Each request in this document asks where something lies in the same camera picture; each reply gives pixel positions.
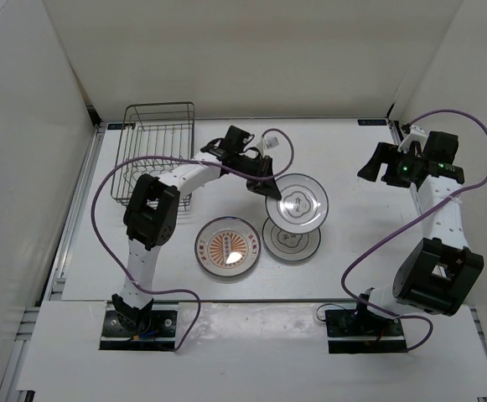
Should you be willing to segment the orange sunburst pattern plate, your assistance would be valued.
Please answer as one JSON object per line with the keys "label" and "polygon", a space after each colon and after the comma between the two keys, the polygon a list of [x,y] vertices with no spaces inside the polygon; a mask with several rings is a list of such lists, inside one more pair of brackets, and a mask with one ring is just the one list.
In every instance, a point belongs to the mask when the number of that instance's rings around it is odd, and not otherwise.
{"label": "orange sunburst pattern plate", "polygon": [[210,276],[232,280],[251,272],[259,261],[262,244],[247,221],[225,216],[201,228],[194,242],[200,268]]}

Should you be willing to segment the white plate black lettering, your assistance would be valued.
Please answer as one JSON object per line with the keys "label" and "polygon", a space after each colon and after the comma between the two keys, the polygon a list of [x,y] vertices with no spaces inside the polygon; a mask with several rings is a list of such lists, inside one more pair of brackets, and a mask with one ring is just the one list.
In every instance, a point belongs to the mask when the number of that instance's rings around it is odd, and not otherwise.
{"label": "white plate black lettering", "polygon": [[295,265],[313,258],[321,245],[322,235],[320,229],[305,234],[288,233],[266,219],[262,226],[262,240],[270,255]]}

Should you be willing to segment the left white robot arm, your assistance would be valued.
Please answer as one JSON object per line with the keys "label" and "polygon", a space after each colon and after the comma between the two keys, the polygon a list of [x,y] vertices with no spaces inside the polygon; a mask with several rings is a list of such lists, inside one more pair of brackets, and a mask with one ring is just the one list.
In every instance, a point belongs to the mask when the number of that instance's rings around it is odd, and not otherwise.
{"label": "left white robot arm", "polygon": [[230,126],[223,138],[208,142],[176,168],[158,176],[144,173],[137,180],[123,216],[129,246],[126,279],[111,297],[121,325],[132,335],[149,329],[153,296],[147,290],[161,247],[175,231],[182,198],[228,173],[244,178],[253,193],[281,198],[272,158],[259,147],[250,148],[251,156],[246,154],[251,139],[251,133]]}

